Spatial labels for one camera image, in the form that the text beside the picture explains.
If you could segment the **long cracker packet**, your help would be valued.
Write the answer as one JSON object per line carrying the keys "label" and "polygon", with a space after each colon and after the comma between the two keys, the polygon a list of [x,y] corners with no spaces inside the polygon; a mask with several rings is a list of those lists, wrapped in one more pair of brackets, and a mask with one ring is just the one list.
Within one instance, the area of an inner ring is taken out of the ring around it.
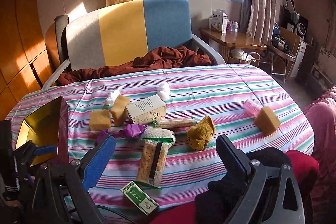
{"label": "long cracker packet", "polygon": [[136,182],[159,188],[169,148],[174,138],[145,138]]}

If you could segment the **purple snack packet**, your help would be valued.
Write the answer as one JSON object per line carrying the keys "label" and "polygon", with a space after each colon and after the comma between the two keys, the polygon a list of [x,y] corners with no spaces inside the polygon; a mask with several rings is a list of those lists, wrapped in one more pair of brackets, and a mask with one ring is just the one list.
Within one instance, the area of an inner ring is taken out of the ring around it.
{"label": "purple snack packet", "polygon": [[128,125],[126,125],[122,129],[117,128],[117,127],[111,127],[109,129],[105,129],[105,130],[102,130],[99,133],[99,135],[96,139],[95,145],[100,144],[103,141],[103,139],[108,135],[111,135],[115,139],[118,139],[118,138],[123,138],[123,139],[137,138],[139,135],[141,135],[145,131],[146,128],[147,128],[146,125],[129,123]]}

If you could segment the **tall yellow sponge block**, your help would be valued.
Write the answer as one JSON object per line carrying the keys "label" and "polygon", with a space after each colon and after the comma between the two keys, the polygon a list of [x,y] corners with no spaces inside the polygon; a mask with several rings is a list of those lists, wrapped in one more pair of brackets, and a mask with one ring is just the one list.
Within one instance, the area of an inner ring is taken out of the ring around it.
{"label": "tall yellow sponge block", "polygon": [[130,104],[130,98],[119,95],[111,108],[113,122],[115,126],[121,126],[128,117],[126,106]]}

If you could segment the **gold metal tin box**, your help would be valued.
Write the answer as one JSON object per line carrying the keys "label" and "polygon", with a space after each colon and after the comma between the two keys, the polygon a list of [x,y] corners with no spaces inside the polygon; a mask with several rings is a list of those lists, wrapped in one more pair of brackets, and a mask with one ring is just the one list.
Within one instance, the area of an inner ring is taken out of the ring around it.
{"label": "gold metal tin box", "polygon": [[54,145],[56,152],[37,156],[31,166],[49,162],[51,165],[69,163],[68,156],[68,104],[58,97],[28,115],[22,122],[15,148],[27,141],[37,146]]}

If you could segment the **metal chair with clutter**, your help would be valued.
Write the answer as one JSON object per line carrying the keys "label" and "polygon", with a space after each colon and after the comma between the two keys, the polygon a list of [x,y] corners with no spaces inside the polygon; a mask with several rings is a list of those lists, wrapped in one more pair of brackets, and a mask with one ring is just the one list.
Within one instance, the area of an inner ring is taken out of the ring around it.
{"label": "metal chair with clutter", "polygon": [[272,40],[267,46],[271,76],[283,77],[285,84],[295,64],[301,38],[293,32],[274,24]]}

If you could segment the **white sock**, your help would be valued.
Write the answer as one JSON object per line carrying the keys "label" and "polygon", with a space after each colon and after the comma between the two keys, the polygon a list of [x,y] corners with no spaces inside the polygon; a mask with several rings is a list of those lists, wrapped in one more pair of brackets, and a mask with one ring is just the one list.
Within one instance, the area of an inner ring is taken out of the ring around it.
{"label": "white sock", "polygon": [[175,143],[175,133],[165,128],[148,126],[142,133],[142,138],[165,138],[171,139]]}

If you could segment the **mustard yellow knitted sock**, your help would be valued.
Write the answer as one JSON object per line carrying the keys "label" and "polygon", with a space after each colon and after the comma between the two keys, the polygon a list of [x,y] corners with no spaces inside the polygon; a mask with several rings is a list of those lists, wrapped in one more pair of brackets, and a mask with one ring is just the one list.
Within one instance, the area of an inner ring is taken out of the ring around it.
{"label": "mustard yellow knitted sock", "polygon": [[187,132],[190,147],[195,151],[204,151],[215,133],[215,125],[209,116],[205,116],[196,126]]}

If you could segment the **clear plastic bag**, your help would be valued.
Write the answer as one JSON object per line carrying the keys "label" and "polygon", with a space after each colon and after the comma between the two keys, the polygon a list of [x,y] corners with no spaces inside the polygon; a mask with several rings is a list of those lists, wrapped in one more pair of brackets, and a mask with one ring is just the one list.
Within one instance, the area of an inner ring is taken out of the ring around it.
{"label": "clear plastic bag", "polygon": [[117,97],[120,95],[120,91],[119,90],[113,90],[111,92],[109,92],[106,96],[104,105],[105,106],[113,106],[113,104],[115,103]]}

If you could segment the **green white small box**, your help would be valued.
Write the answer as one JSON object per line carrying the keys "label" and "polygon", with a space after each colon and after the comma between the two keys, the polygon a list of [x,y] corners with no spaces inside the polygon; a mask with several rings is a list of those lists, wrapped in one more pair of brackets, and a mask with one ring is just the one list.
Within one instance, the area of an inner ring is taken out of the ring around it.
{"label": "green white small box", "polygon": [[123,186],[120,191],[145,215],[159,208],[159,204],[148,196],[134,181]]}

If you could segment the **Weidan cracker packet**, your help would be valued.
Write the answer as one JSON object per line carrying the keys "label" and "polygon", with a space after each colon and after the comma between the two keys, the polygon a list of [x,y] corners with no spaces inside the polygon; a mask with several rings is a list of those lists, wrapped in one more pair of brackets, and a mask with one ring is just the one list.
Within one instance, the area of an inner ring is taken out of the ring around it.
{"label": "Weidan cracker packet", "polygon": [[193,118],[161,119],[153,122],[156,128],[183,128],[195,126],[198,122]]}

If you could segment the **rust red blanket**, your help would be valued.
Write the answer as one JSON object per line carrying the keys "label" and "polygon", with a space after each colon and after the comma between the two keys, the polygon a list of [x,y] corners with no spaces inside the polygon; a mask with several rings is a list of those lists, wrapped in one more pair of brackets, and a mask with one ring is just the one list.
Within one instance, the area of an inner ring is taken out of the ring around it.
{"label": "rust red blanket", "polygon": [[128,73],[212,64],[213,62],[209,56],[200,55],[195,51],[187,49],[185,46],[177,48],[158,47],[143,57],[136,57],[133,61],[119,66],[104,66],[99,69],[79,69],[67,73],[63,72],[56,80],[56,83],[60,86],[65,86],[80,81],[101,79]]}

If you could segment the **yellow sponge wedge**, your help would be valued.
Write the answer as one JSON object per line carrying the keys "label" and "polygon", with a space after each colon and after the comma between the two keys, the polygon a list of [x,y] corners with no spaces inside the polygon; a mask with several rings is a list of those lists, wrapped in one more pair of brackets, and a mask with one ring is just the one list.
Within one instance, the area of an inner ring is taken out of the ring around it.
{"label": "yellow sponge wedge", "polygon": [[269,106],[261,108],[254,123],[266,136],[273,134],[281,124],[277,115]]}

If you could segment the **cream printed carton box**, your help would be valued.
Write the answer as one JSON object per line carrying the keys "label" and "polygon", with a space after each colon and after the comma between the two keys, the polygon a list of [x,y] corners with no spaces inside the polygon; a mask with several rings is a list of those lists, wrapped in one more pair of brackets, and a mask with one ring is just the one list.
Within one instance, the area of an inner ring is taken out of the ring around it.
{"label": "cream printed carton box", "polygon": [[166,104],[156,94],[126,106],[130,119],[135,124],[151,124],[166,117]]}

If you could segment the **white appliance carton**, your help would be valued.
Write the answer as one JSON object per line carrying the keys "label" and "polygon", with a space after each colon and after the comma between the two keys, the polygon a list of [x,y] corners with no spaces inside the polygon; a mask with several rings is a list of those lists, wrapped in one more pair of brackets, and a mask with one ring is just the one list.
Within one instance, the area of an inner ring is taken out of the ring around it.
{"label": "white appliance carton", "polygon": [[225,34],[227,30],[227,14],[222,10],[214,10],[211,16],[211,29]]}

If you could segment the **wooden wardrobe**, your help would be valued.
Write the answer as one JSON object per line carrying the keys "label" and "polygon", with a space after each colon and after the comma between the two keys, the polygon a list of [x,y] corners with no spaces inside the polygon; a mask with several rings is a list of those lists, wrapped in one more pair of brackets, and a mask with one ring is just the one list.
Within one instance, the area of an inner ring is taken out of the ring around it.
{"label": "wooden wardrobe", "polygon": [[1,0],[1,119],[51,74],[37,0]]}

